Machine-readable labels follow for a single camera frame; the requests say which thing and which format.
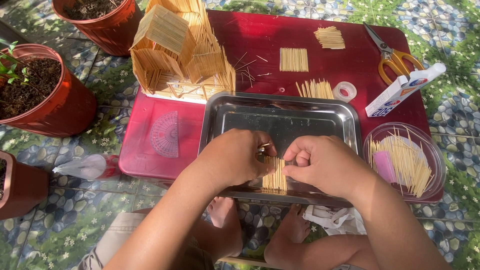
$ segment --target foot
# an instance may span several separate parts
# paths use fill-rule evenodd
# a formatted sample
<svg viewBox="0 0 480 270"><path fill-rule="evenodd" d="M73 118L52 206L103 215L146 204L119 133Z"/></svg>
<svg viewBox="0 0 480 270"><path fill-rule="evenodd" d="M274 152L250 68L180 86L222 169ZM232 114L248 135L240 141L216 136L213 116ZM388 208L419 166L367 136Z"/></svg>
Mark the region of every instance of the foot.
<svg viewBox="0 0 480 270"><path fill-rule="evenodd" d="M290 211L280 223L279 228L272 236L264 251L265 261L278 265L281 263L283 252L288 252L291 243L302 243L310 233L310 221L303 219L305 208L299 204L293 204Z"/></svg>
<svg viewBox="0 0 480 270"><path fill-rule="evenodd" d="M215 197L208 205L207 211L210 214L212 224L225 230L226 235L231 236L230 243L233 243L233 245L230 256L240 255L243 243L235 201L232 198Z"/></svg>

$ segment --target clear tape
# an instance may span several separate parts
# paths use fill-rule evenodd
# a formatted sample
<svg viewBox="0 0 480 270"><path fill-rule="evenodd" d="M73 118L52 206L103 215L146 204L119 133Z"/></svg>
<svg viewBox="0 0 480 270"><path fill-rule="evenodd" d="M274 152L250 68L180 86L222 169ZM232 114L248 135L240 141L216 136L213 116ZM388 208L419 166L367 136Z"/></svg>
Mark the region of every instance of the clear tape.
<svg viewBox="0 0 480 270"><path fill-rule="evenodd" d="M342 95L340 89L345 90L348 93L348 96ZM340 82L332 90L333 98L336 100L341 100L344 102L350 102L357 96L357 89L355 86L349 82Z"/></svg>

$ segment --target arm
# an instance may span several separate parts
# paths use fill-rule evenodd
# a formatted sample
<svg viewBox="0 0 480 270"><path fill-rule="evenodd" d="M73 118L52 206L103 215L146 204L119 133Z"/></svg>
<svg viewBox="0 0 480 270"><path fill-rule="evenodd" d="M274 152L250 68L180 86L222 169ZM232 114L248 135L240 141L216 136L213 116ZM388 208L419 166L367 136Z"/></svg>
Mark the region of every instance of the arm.
<svg viewBox="0 0 480 270"><path fill-rule="evenodd" d="M212 140L175 180L160 202L106 265L105 270L167 270L182 251L190 230L208 203L230 185L273 173L255 159L259 145L270 143L264 132L231 130Z"/></svg>
<svg viewBox="0 0 480 270"><path fill-rule="evenodd" d="M285 166L285 175L359 211L380 269L451 269L400 195L338 137L299 137L284 155L294 158L298 166Z"/></svg>

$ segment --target plant pot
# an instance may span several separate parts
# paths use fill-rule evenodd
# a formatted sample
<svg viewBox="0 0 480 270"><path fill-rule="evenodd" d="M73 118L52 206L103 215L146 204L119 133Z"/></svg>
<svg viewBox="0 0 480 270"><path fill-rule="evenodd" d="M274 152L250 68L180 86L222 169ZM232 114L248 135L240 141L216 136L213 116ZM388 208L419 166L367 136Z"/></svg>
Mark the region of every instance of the plant pot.
<svg viewBox="0 0 480 270"><path fill-rule="evenodd" d="M7 161L0 220L23 216L48 195L49 173L17 162L12 154L0 151Z"/></svg>
<svg viewBox="0 0 480 270"><path fill-rule="evenodd" d="M52 0L53 11L58 17L72 23L85 36L106 53L116 56L130 55L130 47L143 15L135 0L124 0L114 11L92 20L71 20L63 11L77 0Z"/></svg>
<svg viewBox="0 0 480 270"><path fill-rule="evenodd" d="M23 114L0 120L0 124L50 137L78 134L90 124L96 111L95 96L67 69L56 51L40 44L22 44L15 47L13 56L26 63L37 58L59 61L60 80L42 103ZM10 64L4 59L1 62Z"/></svg>

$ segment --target stainless steel tray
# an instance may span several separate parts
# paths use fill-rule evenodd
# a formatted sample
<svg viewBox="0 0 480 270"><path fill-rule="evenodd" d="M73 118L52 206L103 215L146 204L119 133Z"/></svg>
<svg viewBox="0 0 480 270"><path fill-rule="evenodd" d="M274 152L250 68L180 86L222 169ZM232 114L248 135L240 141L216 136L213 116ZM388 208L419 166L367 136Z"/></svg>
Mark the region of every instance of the stainless steel tray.
<svg viewBox="0 0 480 270"><path fill-rule="evenodd" d="M215 94L205 107L199 153L213 138L232 128L269 133L278 157L283 156L295 138L304 135L336 135L363 156L357 113L350 105L338 100L239 92ZM290 177L287 178L287 195L262 193L261 187L262 181L259 178L230 187L220 195L332 207L352 206L342 198L329 196Z"/></svg>

